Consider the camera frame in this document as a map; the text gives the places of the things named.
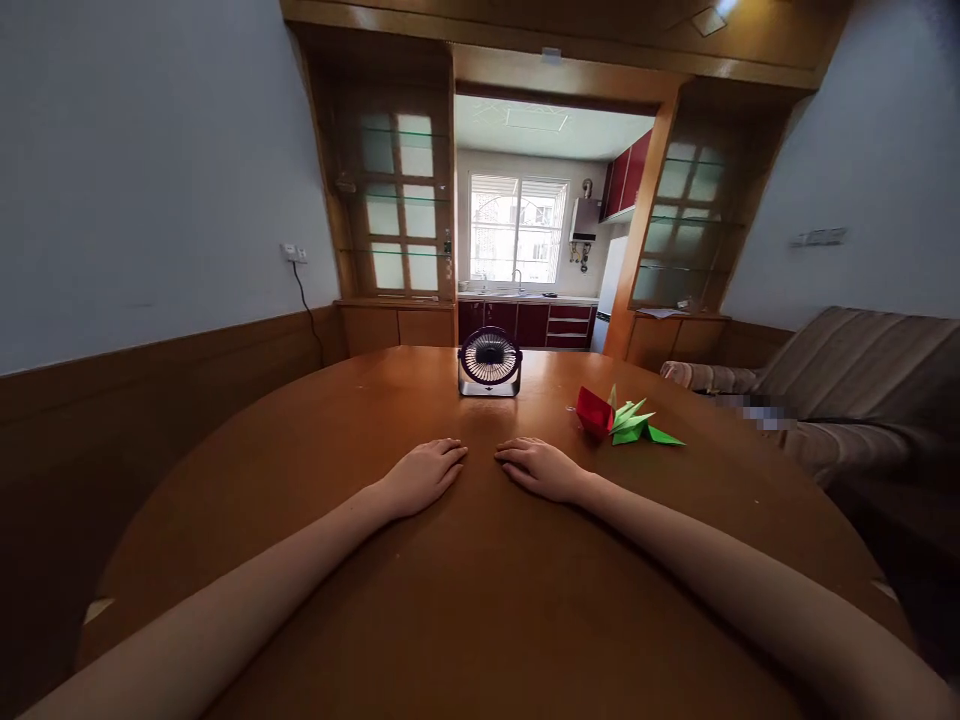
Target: white wall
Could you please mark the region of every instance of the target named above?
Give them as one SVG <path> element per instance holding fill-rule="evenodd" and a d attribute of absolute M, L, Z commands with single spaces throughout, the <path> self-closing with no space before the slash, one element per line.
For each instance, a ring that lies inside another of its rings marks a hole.
<path fill-rule="evenodd" d="M 528 155 L 507 155 L 478 150 L 457 149 L 457 278 L 470 279 L 470 173 L 500 175 L 534 175 L 570 181 L 570 199 L 563 218 L 564 240 L 560 246 L 560 264 L 557 267 L 556 283 L 527 283 L 523 286 L 537 292 L 551 291 L 560 295 L 596 297 L 600 294 L 603 266 L 607 261 L 608 242 L 593 244 L 587 261 L 587 272 L 580 272 L 580 263 L 569 262 L 570 245 L 566 242 L 573 213 L 573 198 L 583 193 L 581 185 L 585 178 L 593 180 L 593 197 L 603 196 L 603 183 L 607 164 L 579 162 L 576 160 L 553 160 Z M 483 283 L 473 282 L 479 287 Z M 515 283 L 488 283 L 490 287 L 514 287 Z"/>
<path fill-rule="evenodd" d="M 0 374 L 339 296 L 277 2 L 0 3 Z"/>
<path fill-rule="evenodd" d="M 723 312 L 796 329 L 828 305 L 960 317 L 960 53 L 950 0 L 859 2 L 794 115 Z M 790 249 L 848 226 L 841 246 Z"/>

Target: human arm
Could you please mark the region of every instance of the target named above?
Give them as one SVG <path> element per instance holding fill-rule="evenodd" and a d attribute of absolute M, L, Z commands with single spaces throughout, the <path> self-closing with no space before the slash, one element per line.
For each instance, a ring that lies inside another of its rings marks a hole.
<path fill-rule="evenodd" d="M 21 717 L 198 717 L 347 555 L 437 500 L 466 453 L 450 439 L 414 448 L 382 480 L 191 595 Z"/>
<path fill-rule="evenodd" d="M 842 717 L 946 720 L 950 688 L 850 603 L 698 520 L 580 468 L 534 438 L 498 446 L 518 485 L 596 515 L 680 578 L 717 613 L 810 686 Z"/>

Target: sofa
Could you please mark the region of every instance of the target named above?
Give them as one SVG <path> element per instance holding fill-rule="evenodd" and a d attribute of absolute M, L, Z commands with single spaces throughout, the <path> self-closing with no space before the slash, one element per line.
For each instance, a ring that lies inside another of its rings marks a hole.
<path fill-rule="evenodd" d="M 671 360 L 660 374 L 783 408 L 797 422 L 768 434 L 824 487 L 935 456 L 960 428 L 960 320 L 831 307 L 761 370 Z"/>

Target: fan grille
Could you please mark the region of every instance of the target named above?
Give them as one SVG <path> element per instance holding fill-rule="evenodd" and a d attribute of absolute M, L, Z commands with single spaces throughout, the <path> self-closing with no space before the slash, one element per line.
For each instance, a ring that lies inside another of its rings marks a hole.
<path fill-rule="evenodd" d="M 484 356 L 498 358 L 499 361 L 483 362 Z M 517 366 L 517 350 L 502 335 L 485 332 L 464 349 L 463 366 L 479 382 L 496 385 L 510 377 Z"/>

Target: desk fan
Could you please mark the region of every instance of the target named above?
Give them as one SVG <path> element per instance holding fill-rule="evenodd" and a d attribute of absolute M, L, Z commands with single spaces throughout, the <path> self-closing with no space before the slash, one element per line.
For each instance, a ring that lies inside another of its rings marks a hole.
<path fill-rule="evenodd" d="M 457 350 L 460 394 L 470 397 L 516 397 L 520 392 L 523 353 L 498 327 L 482 327 Z"/>

